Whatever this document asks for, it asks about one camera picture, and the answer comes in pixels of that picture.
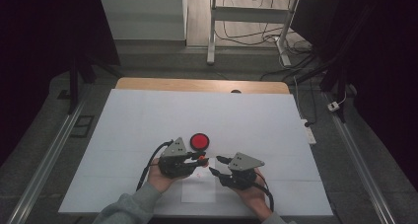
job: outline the black power cord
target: black power cord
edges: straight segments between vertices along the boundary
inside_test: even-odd
[[[282,82],[290,77],[293,76],[293,74],[297,74],[300,70],[302,70],[303,68],[305,68],[309,63],[311,63],[313,60],[315,59],[315,56],[313,54],[308,55],[307,57],[305,57],[304,59],[302,59],[299,63],[295,64],[294,66],[292,66],[292,68],[285,68],[285,69],[279,69],[277,71],[273,71],[273,72],[267,72],[263,75],[261,75],[261,77],[258,79],[258,81],[262,81],[263,78],[267,75],[272,75],[272,74],[279,74],[281,72],[285,72],[285,71],[289,71],[289,70],[294,70],[294,72],[290,73],[289,75],[285,76],[282,79]]]
[[[295,69],[292,73],[286,75],[285,77],[282,78],[282,82],[286,83],[287,85],[295,85],[294,83],[288,83],[285,80],[289,77],[295,76],[298,74],[299,71],[301,71],[302,69],[304,69],[305,67],[308,66],[308,64],[310,64],[312,61],[314,61],[317,58],[316,54],[310,54],[307,56],[307,58],[305,58],[303,61],[309,59],[308,61],[306,61],[303,65],[301,65],[299,68]]]
[[[149,169],[150,169],[150,167],[151,167],[151,163],[153,162],[154,157],[157,155],[158,151],[160,151],[160,149],[162,149],[162,148],[163,148],[163,147],[165,147],[165,146],[170,146],[172,143],[173,143],[173,140],[171,140],[171,141],[169,141],[169,142],[165,142],[165,143],[161,144],[161,145],[160,145],[160,146],[159,146],[159,147],[158,147],[158,148],[154,151],[153,155],[152,155],[152,156],[151,156],[151,158],[150,158],[150,161],[148,162],[147,166],[144,168],[144,171],[142,172],[141,179],[139,179],[138,187],[136,188],[136,190],[138,190],[139,188],[141,188],[142,184],[144,184],[145,177],[147,176],[148,171],[149,171]]]
[[[314,89],[313,89],[312,79],[310,79],[310,86],[311,86],[311,96],[313,97],[313,119],[314,119],[314,121],[310,122],[310,125],[311,125],[317,122],[316,101],[314,99]]]
[[[276,28],[276,29],[272,29],[272,30],[264,30],[263,32],[258,32],[258,33],[254,33],[254,34],[247,34],[247,35],[240,35],[240,36],[229,36],[227,34],[227,30],[226,30],[226,27],[225,27],[225,21],[224,21],[224,33],[225,33],[225,36],[227,36],[228,38],[243,38],[243,37],[252,37],[252,36],[256,36],[256,35],[264,35],[266,33],[270,33],[270,32],[281,30],[281,29],[283,29],[283,28]]]
[[[258,45],[258,44],[262,44],[262,43],[265,43],[265,42],[269,42],[268,38],[265,38],[264,40],[259,41],[259,42],[245,43],[245,42],[241,42],[239,40],[235,40],[235,39],[231,39],[231,38],[220,37],[216,31],[214,31],[214,32],[215,32],[216,37],[218,37],[219,39],[228,40],[228,41],[232,41],[232,42],[235,42],[235,43],[240,43],[240,44],[243,44],[243,45]]]
[[[271,211],[274,211],[274,199],[273,199],[273,194],[271,194],[271,192],[270,192],[270,188],[268,187],[268,184],[267,184],[267,181],[265,180],[265,178],[261,175],[261,174],[259,174],[259,173],[256,173],[259,177],[261,177],[262,178],[262,180],[264,181],[264,183],[265,183],[265,186],[267,187],[267,188],[265,188],[265,187],[262,187],[261,185],[259,185],[259,184],[257,184],[257,183],[255,183],[257,186],[255,186],[255,187],[257,187],[257,188],[259,188],[259,189],[261,189],[266,195],[267,195],[267,197],[268,197],[268,200],[270,201],[270,210]]]

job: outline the black cable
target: black cable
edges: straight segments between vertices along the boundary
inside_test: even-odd
[[[305,59],[307,59],[307,58],[309,58],[310,57],[310,59],[307,61],[307,62],[305,62],[300,68],[298,68],[298,69],[295,69],[292,73],[290,73],[290,74],[288,74],[288,75],[286,75],[285,77],[283,77],[282,78],[282,82],[285,82],[285,80],[287,79],[287,78],[289,78],[289,77],[292,77],[292,76],[294,76],[294,75],[296,75],[296,74],[298,74],[298,72],[299,71],[301,71],[302,69],[304,69],[305,67],[307,67],[308,66],[308,64],[310,64],[312,61],[314,61],[314,59],[316,59],[316,57],[317,57],[317,55],[316,54],[310,54],[310,55],[308,55]]]
[[[262,38],[262,39],[265,39],[265,38],[264,38],[264,35],[265,35],[265,31],[267,31],[267,26],[268,26],[268,23],[266,23],[266,24],[265,24],[264,31],[262,32],[262,35],[261,35],[261,38]]]
[[[273,199],[273,194],[271,194],[270,190],[262,187],[261,185],[257,184],[257,183],[252,183],[252,185],[258,189],[260,189],[261,191],[263,191],[267,197],[268,200],[270,201],[270,210],[274,212],[274,199]]]
[[[292,53],[294,55],[299,55],[299,54],[304,54],[304,53],[312,53],[313,51],[311,49],[305,48],[305,50],[301,50],[301,49],[296,48],[297,43],[304,42],[304,41],[307,41],[307,40],[302,39],[302,40],[296,41],[295,43],[293,43],[293,46],[290,46],[289,42],[285,39],[285,42],[287,44],[286,48],[289,50],[290,53]]]
[[[238,41],[238,40],[235,40],[235,39],[231,39],[231,38],[223,38],[223,37],[219,37],[219,35],[218,35],[218,33],[217,33],[216,31],[215,31],[215,35],[216,35],[216,37],[218,37],[219,39],[229,40],[229,41],[233,41],[233,42],[240,43],[240,44],[244,44],[244,45],[257,45],[257,44],[262,44],[262,43],[265,43],[265,42],[269,42],[269,41],[267,41],[267,39],[265,39],[265,40],[263,40],[263,41],[256,42],[256,43],[245,43],[245,42],[241,42],[241,41]]]
[[[274,0],[271,0],[270,9],[273,8],[273,3],[274,3]]]
[[[296,65],[294,65],[293,67],[298,67],[298,66],[300,66],[301,64],[303,64],[306,60],[308,60],[310,57],[312,57],[313,56],[313,54],[310,54],[310,55],[308,55],[307,57],[305,57],[304,59],[302,59],[299,63],[297,63]],[[300,70],[302,70],[304,67],[306,67],[306,65],[308,65],[312,60],[314,60],[315,59],[315,57],[313,58],[313,59],[310,59],[306,64],[304,64],[303,66],[301,66],[301,68],[300,69],[295,69],[295,72],[298,72],[298,71],[300,71]],[[290,69],[290,68],[287,68],[287,69],[279,69],[279,70],[277,70],[277,71],[273,71],[273,72],[267,72],[267,73],[265,73],[265,74],[263,74],[263,75],[261,75],[261,77],[259,78],[259,81],[262,81],[263,80],[263,78],[265,77],[265,76],[267,76],[267,75],[271,75],[271,74],[278,74],[278,73],[281,73],[281,72],[285,72],[285,71],[289,71],[289,70],[292,70],[292,69]],[[287,76],[285,76],[283,79],[282,79],[282,81],[284,81],[284,79],[286,79],[287,77],[289,77],[289,76],[292,76],[292,73],[291,74],[289,74],[289,75],[287,75]]]
[[[280,37],[280,34],[279,35],[265,35],[262,39],[264,39],[265,41],[267,41],[269,43],[274,43],[275,44],[278,40],[278,39],[276,39],[276,37]]]
[[[262,6],[262,3],[264,3],[264,0],[261,0],[261,3],[260,3],[260,6],[259,6],[259,7],[261,7],[261,6]]]
[[[239,35],[239,36],[229,36],[229,35],[227,34],[227,30],[226,30],[226,27],[225,27],[225,21],[223,21],[223,23],[224,23],[224,32],[225,32],[225,36],[227,36],[228,38],[252,37],[252,36],[255,36],[255,35],[266,34],[266,33],[270,33],[270,32],[273,32],[273,31],[277,31],[277,30],[281,30],[281,29],[283,29],[283,28],[276,28],[276,29],[272,29],[272,30],[267,30],[267,31],[263,31],[263,32],[258,32],[258,33],[255,33],[255,34]]]
[[[73,224],[78,224],[78,223],[80,223],[81,219],[83,219],[83,217],[82,217],[82,216],[78,217],[78,218],[74,221],[74,223],[73,223]]]
[[[158,151],[160,151],[160,149],[162,149],[165,146],[170,146],[170,144],[172,143],[173,143],[172,140],[169,142],[165,142],[161,144],[160,146],[158,146],[158,148],[154,151],[153,155],[150,158],[150,161],[148,162],[147,166],[144,168],[144,171],[142,172],[142,175],[141,175],[141,178],[139,179],[138,187],[136,188],[136,190],[141,188],[142,184],[144,184],[145,177],[147,176],[148,170],[151,167],[151,163],[153,162],[154,157],[157,155]]]
[[[310,89],[311,96],[313,98],[313,121],[306,122],[305,123],[305,127],[309,127],[309,126],[311,126],[311,125],[313,125],[313,124],[315,124],[317,122],[316,101],[314,99],[314,88],[313,88],[313,81],[312,81],[312,79],[310,79],[310,86],[311,86],[311,89]],[[301,114],[304,116],[304,118],[308,118],[309,117],[309,116],[306,116],[304,114],[304,111],[303,111],[302,108],[300,108],[300,110],[301,110]]]
[[[265,192],[265,194],[267,194],[267,196],[268,196],[268,199],[269,199],[269,201],[270,201],[270,210],[271,211],[274,211],[274,199],[273,199],[273,194],[271,194],[271,192],[270,192],[270,188],[268,187],[268,184],[267,184],[267,181],[265,180],[265,178],[261,175],[261,174],[259,174],[259,173],[256,173],[259,177],[261,177],[261,179],[264,181],[264,183],[265,183],[265,186],[267,187],[267,188],[265,188],[267,191],[268,191],[268,193],[267,192],[265,192],[264,191],[264,189],[261,189],[262,191],[264,191]]]

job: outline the red button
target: red button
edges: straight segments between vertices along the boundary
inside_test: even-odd
[[[196,133],[190,138],[190,146],[196,151],[204,151],[209,146],[209,138],[204,133]]]

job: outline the white table surface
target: white table surface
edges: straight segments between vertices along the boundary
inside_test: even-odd
[[[182,137],[189,149],[197,132],[210,138],[207,157],[242,152],[264,161],[260,171],[281,215],[332,215],[292,95],[117,89],[107,99],[59,212],[97,213],[121,194],[133,193],[160,144]],[[226,165],[214,166],[228,172]],[[183,192],[188,181],[176,182],[158,201],[155,214],[252,216],[233,191],[214,177],[205,179],[213,192],[193,202],[190,196],[199,189]]]

